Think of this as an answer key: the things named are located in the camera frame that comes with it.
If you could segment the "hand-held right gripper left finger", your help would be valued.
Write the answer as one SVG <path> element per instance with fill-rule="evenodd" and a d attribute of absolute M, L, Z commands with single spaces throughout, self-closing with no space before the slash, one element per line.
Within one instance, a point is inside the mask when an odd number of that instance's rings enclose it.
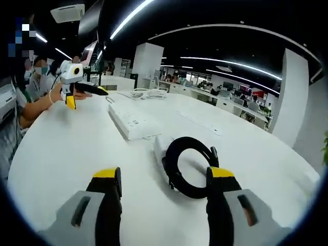
<path fill-rule="evenodd" d="M 96 172 L 38 235 L 49 245 L 120 245 L 122 187 L 119 167 Z"/>

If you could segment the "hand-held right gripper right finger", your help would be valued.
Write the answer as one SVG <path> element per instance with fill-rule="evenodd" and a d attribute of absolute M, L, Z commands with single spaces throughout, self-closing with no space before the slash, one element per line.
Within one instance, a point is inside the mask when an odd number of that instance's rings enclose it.
<path fill-rule="evenodd" d="M 210 245 L 279 245 L 292 231 L 280 226 L 272 210 L 226 169 L 207 169 Z"/>

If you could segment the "person's left hand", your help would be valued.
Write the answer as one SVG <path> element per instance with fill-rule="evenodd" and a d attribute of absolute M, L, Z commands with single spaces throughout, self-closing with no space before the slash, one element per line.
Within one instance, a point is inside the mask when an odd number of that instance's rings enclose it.
<path fill-rule="evenodd" d="M 60 97 L 60 99 L 63 100 L 63 101 L 65 101 L 66 100 L 66 97 L 62 93 L 62 90 L 63 90 L 62 89 L 62 84 L 57 85 L 56 88 L 59 91 L 59 97 Z M 86 98 L 92 97 L 92 94 L 86 93 L 84 91 L 80 91 L 80 90 L 76 89 L 75 86 L 73 86 L 73 96 L 74 96 L 74 99 L 75 100 L 84 100 Z"/>

